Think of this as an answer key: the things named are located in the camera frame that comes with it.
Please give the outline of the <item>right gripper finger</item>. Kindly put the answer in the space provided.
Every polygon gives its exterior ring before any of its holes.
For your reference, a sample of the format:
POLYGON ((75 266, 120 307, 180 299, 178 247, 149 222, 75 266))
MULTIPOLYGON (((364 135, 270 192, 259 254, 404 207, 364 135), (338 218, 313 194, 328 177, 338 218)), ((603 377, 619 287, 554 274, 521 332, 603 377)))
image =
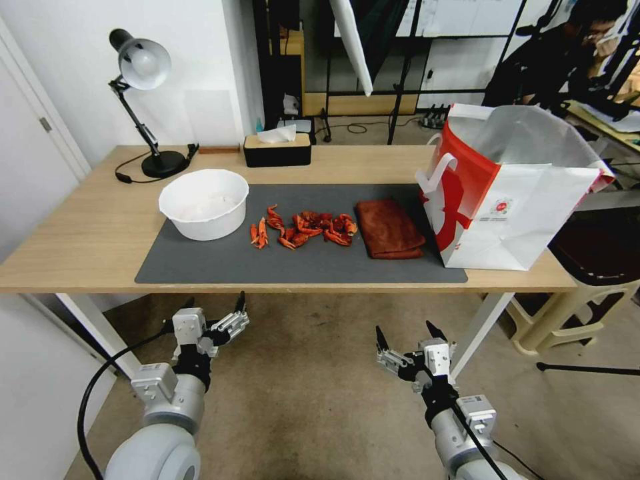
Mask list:
POLYGON ((444 332, 430 321, 425 322, 427 330, 431 336, 425 342, 426 351, 435 351, 436 349, 447 348, 448 351, 454 351, 457 348, 456 342, 448 342, 444 332))
POLYGON ((396 375, 414 375, 416 369, 413 359, 390 349, 378 325, 375 326, 375 334, 378 364, 396 375))

